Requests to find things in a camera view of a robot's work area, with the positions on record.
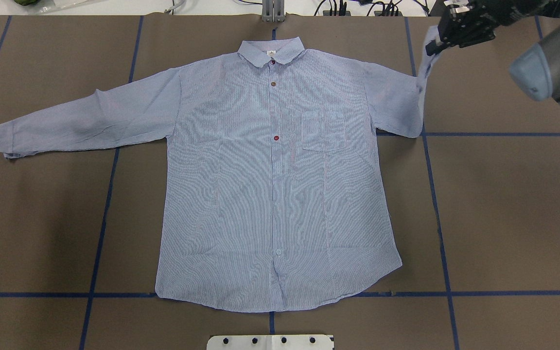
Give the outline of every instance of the black cable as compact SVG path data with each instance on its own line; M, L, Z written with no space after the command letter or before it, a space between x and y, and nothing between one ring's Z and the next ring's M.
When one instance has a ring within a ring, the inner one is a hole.
M321 0L321 2L319 3L319 6L317 6L317 9L315 10L315 14L313 16L317 16L318 10L321 8L321 5L323 5L324 2L325 2L325 0Z
M422 7L422 10L425 11L425 14L427 16L429 15L429 6L427 6L427 0L425 0L425 5L423 5L422 2L418 0L412 0L412 1L420 5L420 7Z
M392 0L386 6L386 9L380 13L380 16L389 16L392 11L395 11L395 5L393 4Z
M245 1L245 0L237 0L239 2L244 2L246 4L250 4L250 5L262 5L262 2L251 2L251 1Z
M398 4L400 4L403 0L398 0L398 2L396 2L393 7L391 8L391 11L395 11L395 15L394 16L398 16L399 15L399 7L397 6Z
M382 13L384 12L384 10L386 9L386 4L384 4L383 1L374 2L374 3L371 5L371 8L368 9L367 17L369 16L369 14L371 14L371 10L372 10L373 7L375 7L375 5L377 5L377 4L382 5Z

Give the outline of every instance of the long-sleeve shirt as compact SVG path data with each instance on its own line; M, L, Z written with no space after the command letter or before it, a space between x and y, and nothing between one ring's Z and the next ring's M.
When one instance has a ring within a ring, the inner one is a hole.
M402 265L375 129L420 134L435 59L412 77L299 38L245 41L0 124L0 152L167 138L158 296L236 312L315 308Z

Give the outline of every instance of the shirt pocket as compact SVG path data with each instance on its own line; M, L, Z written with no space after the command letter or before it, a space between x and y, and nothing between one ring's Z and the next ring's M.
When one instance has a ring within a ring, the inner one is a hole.
M345 120L336 111L302 112L302 148L329 152L347 147Z

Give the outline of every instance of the cable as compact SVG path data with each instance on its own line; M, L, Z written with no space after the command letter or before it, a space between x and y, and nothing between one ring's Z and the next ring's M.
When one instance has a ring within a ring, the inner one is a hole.
M422 7L422 10L425 11L425 14L429 16L429 6L427 6L427 0L425 0L425 5L423 5L422 2L418 0L412 0L412 1L420 5L420 7Z
M374 2L371 5L371 8L368 9L367 12L367 16L369 14L371 14L371 10L373 10L373 7L375 7L375 5L382 5L382 13L380 13L380 16L398 16L399 15L399 7L398 4L400 4L403 0L399 0L398 2L392 2L392 0L389 3L384 3L383 1L378 1L378 2Z
M243 3L248 4L248 5L262 5L263 4L262 2L251 2L251 1L245 1L245 0L237 0L237 1L243 2Z
M325 2L325 0L321 0L321 2L319 3L319 6L317 6L317 9L315 10L315 14L313 16L317 16L318 10L321 8L321 5L323 5L324 2Z
M187 0L178 0L178 4L175 0L172 0L172 6L164 11L164 13L174 14L174 10L183 6Z
M384 12L384 10L386 9L386 4L384 4L383 1L374 2L374 3L371 5L371 8L368 9L367 17L369 16L369 14L371 14L371 10L372 10L373 7L375 7L375 5L377 5L377 4L382 5L382 13Z

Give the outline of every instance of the plastic bag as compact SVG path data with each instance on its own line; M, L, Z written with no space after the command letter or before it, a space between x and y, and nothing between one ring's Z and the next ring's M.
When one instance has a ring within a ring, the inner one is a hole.
M25 6L29 14L44 14L58 11L67 7L91 4L103 0L40 0L35 4Z

